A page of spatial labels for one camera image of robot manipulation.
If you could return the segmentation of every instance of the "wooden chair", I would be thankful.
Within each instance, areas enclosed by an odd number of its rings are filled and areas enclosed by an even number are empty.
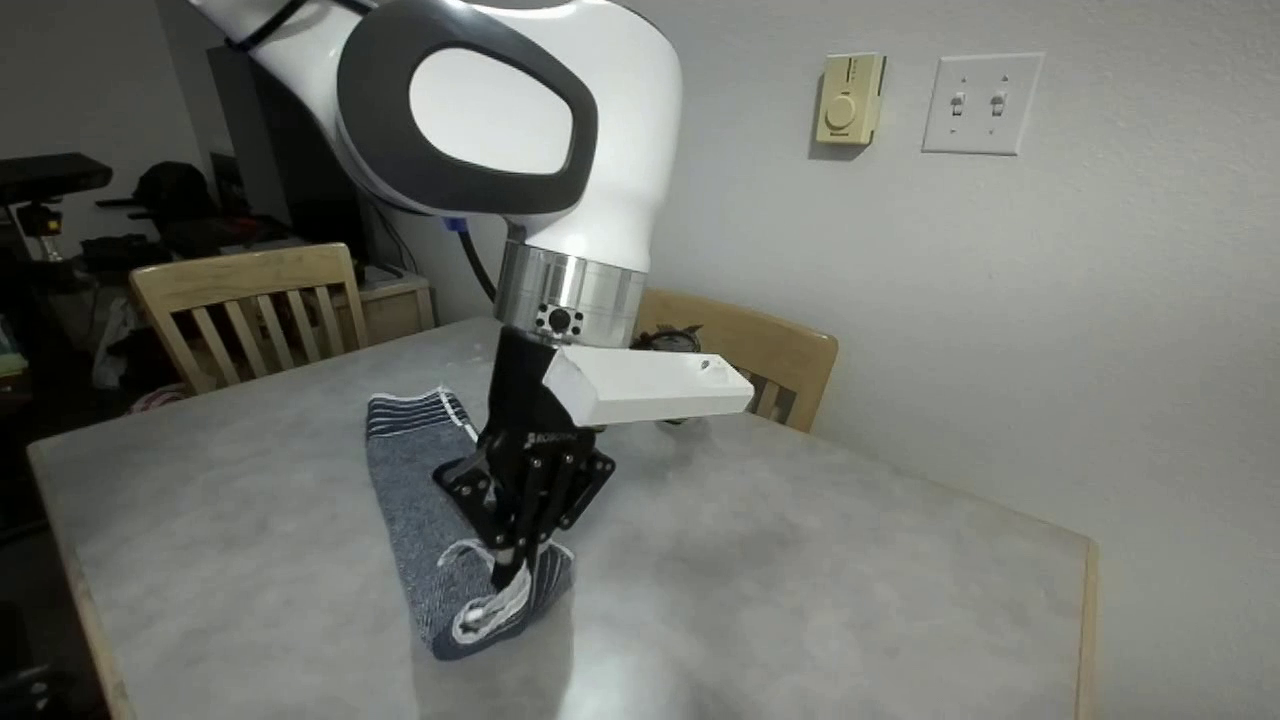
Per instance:
[[[130,289],[195,392],[369,344],[349,245],[157,263]]]
[[[755,417],[810,430],[834,336],[698,297],[644,293],[635,333],[660,326],[697,326],[705,351],[720,351],[755,385]]]

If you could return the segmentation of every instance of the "gray sock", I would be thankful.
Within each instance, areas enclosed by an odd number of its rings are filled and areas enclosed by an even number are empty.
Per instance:
[[[546,543],[526,604],[479,642],[457,642],[451,619],[466,599],[492,594],[488,553],[463,510],[435,487],[435,467],[475,453],[475,428],[451,392],[372,397],[362,419],[369,479],[387,519],[395,570],[419,642],[435,661],[472,656],[519,634],[570,585],[570,556]]]

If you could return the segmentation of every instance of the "chair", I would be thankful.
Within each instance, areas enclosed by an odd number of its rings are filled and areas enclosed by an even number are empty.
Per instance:
[[[369,344],[349,245],[157,263],[130,289],[195,392]]]
[[[705,351],[720,351],[755,385],[755,417],[810,430],[834,336],[698,297],[644,293],[635,333],[660,326],[697,326]]]

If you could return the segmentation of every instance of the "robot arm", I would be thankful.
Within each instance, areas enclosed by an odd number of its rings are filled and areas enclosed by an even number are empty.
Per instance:
[[[497,586],[526,586],[530,553],[610,475],[598,424],[750,398],[714,357],[615,357],[681,123],[681,60],[648,21],[608,0],[192,5],[222,35],[250,35],[246,51],[308,103],[369,196],[508,221],[488,428],[472,459],[435,475],[497,556]]]

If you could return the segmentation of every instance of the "gray table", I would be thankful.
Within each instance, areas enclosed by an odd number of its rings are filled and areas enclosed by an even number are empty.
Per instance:
[[[1088,716],[1090,543],[755,417],[615,428],[578,579],[517,642],[416,649],[362,398],[483,419],[497,325],[31,449],[116,716]]]

